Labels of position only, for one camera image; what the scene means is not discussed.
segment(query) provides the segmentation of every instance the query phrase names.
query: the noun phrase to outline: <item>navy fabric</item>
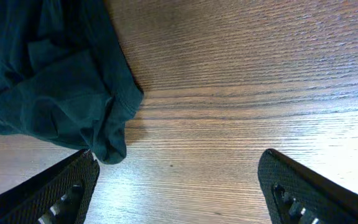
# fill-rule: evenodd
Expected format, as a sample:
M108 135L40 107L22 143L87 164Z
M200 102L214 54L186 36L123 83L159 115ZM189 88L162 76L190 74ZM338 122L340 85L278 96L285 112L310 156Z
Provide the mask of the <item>navy fabric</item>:
M102 0L0 0L0 134L115 164L142 98Z

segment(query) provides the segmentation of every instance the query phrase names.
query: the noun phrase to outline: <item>wood grain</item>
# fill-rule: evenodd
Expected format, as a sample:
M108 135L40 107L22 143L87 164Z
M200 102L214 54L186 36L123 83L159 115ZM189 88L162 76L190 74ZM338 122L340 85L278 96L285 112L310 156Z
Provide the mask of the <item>wood grain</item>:
M86 223L270 223L268 147L358 193L358 1L106 4L145 100ZM0 136L0 193L71 153Z

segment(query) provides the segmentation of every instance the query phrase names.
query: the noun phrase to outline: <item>wooden floor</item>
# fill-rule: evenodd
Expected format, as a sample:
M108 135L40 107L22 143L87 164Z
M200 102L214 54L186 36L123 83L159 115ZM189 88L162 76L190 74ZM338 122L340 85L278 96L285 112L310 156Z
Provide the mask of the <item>wooden floor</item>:
M358 1L108 7L145 100L86 223L270 223L268 147L358 193ZM0 193L72 153L0 136Z

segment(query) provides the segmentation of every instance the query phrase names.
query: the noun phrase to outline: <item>dark blue cloth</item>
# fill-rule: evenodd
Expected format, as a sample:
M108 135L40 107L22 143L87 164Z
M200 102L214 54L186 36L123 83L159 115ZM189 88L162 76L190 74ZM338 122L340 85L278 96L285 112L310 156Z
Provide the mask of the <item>dark blue cloth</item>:
M115 164L142 98L102 0L0 0L0 134Z

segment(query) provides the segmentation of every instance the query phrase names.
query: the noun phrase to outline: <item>folded cloth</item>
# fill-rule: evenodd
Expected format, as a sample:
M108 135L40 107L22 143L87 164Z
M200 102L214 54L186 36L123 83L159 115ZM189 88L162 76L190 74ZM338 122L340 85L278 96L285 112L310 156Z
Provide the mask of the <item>folded cloth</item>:
M103 0L0 0L0 134L115 164L142 99Z

